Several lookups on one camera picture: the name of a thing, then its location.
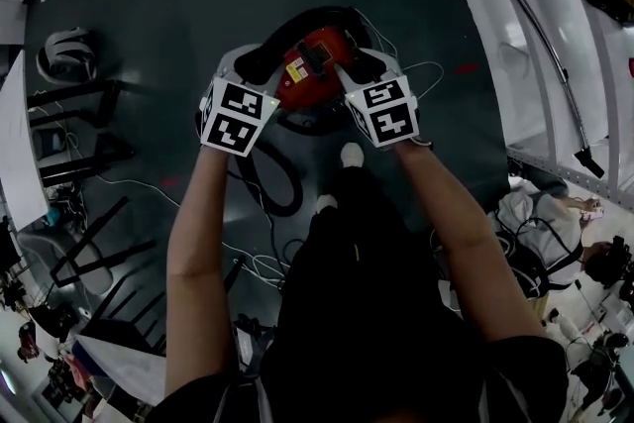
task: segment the black hose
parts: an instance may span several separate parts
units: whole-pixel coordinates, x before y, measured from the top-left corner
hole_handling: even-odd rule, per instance
[[[242,178],[246,181],[252,182],[260,188],[262,192],[262,205],[264,211],[277,217],[290,217],[297,213],[304,201],[304,189],[301,185],[301,177],[299,171],[295,168],[290,160],[288,160],[276,147],[263,140],[257,140],[255,148],[259,149],[266,156],[269,156],[281,169],[286,173],[290,180],[290,185],[293,188],[293,198],[287,205],[281,205],[274,201],[265,191],[258,171],[256,170],[256,164],[254,163],[253,152],[251,152],[245,158],[236,158],[238,169]],[[247,185],[249,192],[254,197],[257,203],[260,203],[260,192],[252,185]]]

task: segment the sneaker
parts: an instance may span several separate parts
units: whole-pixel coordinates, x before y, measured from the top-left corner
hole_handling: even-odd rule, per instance
[[[364,151],[356,143],[346,143],[341,150],[341,162],[344,167],[362,167]]]
[[[335,199],[335,196],[330,194],[323,194],[319,196],[317,199],[317,206],[315,207],[317,213],[321,213],[324,208],[328,208],[329,206],[337,208],[337,200]]]

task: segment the white shoe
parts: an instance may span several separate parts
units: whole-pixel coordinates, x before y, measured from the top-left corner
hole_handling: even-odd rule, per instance
[[[341,150],[341,162],[344,167],[362,167],[364,165],[364,151],[356,143],[346,143]]]
[[[335,196],[332,196],[330,194],[322,194],[317,198],[317,205],[315,206],[317,213],[321,213],[324,208],[328,208],[329,206],[337,208],[338,204]]]

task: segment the floor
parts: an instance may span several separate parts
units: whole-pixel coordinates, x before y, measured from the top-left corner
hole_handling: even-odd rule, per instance
[[[421,132],[435,142],[436,154],[484,207],[496,203],[507,188],[504,142],[484,51],[465,0],[49,0],[34,4],[29,12],[27,86],[30,93],[51,87],[35,67],[35,54],[51,32],[77,26],[95,31],[101,76],[128,83],[109,130],[137,152],[134,159],[113,166],[104,176],[139,179],[179,201],[198,151],[195,109],[223,53],[261,42],[293,15],[328,4],[362,10],[398,46],[403,65],[434,60],[445,67],[441,84],[421,101]],[[425,90],[437,73],[431,65],[412,70],[414,91]],[[90,152],[94,133],[73,122],[69,129],[79,136],[82,151]],[[303,138],[270,125],[263,137],[296,164],[303,178],[302,209],[294,217],[276,221],[281,249],[290,239],[306,237],[316,197],[338,167],[340,147],[361,135],[351,128],[323,138]],[[367,166],[409,227],[422,231],[425,219],[393,155],[368,144],[364,148]],[[260,154],[255,157],[264,186],[283,201],[287,182],[268,160]],[[92,178],[84,181],[84,189],[91,218],[121,195],[132,201],[97,238],[104,254],[133,242],[158,242],[149,254],[115,268],[121,275],[131,266],[149,264],[133,281],[144,288],[137,306],[144,297],[147,302],[164,289],[165,249],[175,207],[158,193],[134,184],[107,186]],[[229,183],[224,240],[254,254],[270,253],[266,217],[239,181]],[[233,256],[226,250],[227,269]],[[328,269],[336,268],[325,267],[325,279]],[[230,295],[233,315],[259,317],[263,324],[275,321],[279,301],[276,289],[245,272]],[[148,316],[145,326],[153,318]],[[161,328],[155,329],[151,341],[163,333]]]

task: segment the dark gray floor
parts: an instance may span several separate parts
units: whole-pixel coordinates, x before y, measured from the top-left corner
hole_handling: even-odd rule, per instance
[[[443,82],[422,102],[421,131],[434,140],[436,153],[485,206],[495,203],[506,188],[504,144],[494,89],[476,26],[465,0],[49,0],[31,8],[27,34],[27,83],[30,92],[48,85],[38,76],[34,57],[46,36],[76,26],[100,35],[104,77],[123,77],[134,83],[122,94],[109,129],[137,151],[130,162],[104,176],[135,178],[161,186],[174,199],[183,196],[198,150],[193,114],[222,54],[237,46],[263,41],[291,16],[325,4],[353,5],[364,11],[399,48],[403,65],[435,60],[446,69]],[[469,73],[454,70],[478,63]],[[437,70],[427,66],[410,74],[415,91],[432,83]],[[70,123],[82,149],[91,149],[91,134]],[[267,127],[273,141],[303,175],[305,202],[289,219],[277,220],[277,245],[305,238],[320,187],[338,167],[345,141],[359,140],[355,131],[309,139]],[[425,225],[411,190],[390,153],[364,145],[367,166],[380,178],[408,225]],[[280,200],[288,190],[277,169],[257,162],[264,186]],[[123,194],[132,203],[97,242],[106,254],[133,241],[155,238],[159,246],[130,264],[156,261],[136,283],[147,295],[164,286],[166,241],[175,208],[157,193],[133,184],[108,186],[85,181],[92,217]],[[268,223],[241,182],[231,181],[226,206],[225,241],[254,254],[270,254]],[[227,250],[227,268],[233,254]],[[117,273],[130,264],[120,266]],[[324,280],[329,269],[324,267]],[[271,324],[279,295],[243,273],[231,294],[232,313],[244,312]]]

